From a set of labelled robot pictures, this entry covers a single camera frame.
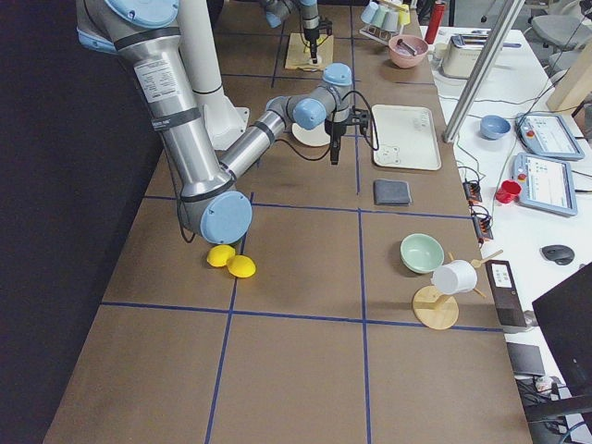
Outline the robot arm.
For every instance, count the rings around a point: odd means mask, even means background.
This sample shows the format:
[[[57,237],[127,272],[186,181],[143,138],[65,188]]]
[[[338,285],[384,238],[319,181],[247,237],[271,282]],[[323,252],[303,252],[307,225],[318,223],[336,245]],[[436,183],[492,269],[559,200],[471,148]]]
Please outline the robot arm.
[[[299,13],[299,39],[302,53],[307,56],[306,68],[321,68],[319,47],[332,35],[332,21],[319,14],[315,0],[260,0],[259,6],[271,28],[279,27],[292,12]]]
[[[311,92],[273,98],[250,120],[225,95],[204,1],[79,1],[77,20],[82,46],[129,66],[181,179],[179,223],[210,243],[248,231],[252,207],[236,181],[286,128],[323,127],[337,164],[346,129],[370,122],[369,109],[352,104],[352,72],[341,63],[328,65]]]

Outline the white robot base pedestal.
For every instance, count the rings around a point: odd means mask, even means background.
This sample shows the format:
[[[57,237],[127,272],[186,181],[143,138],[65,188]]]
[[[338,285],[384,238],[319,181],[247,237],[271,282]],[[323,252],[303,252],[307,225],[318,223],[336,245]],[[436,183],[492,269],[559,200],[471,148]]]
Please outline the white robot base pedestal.
[[[177,21],[181,58],[207,134],[215,150],[225,151],[246,130],[250,110],[225,94],[205,1],[180,1]]]

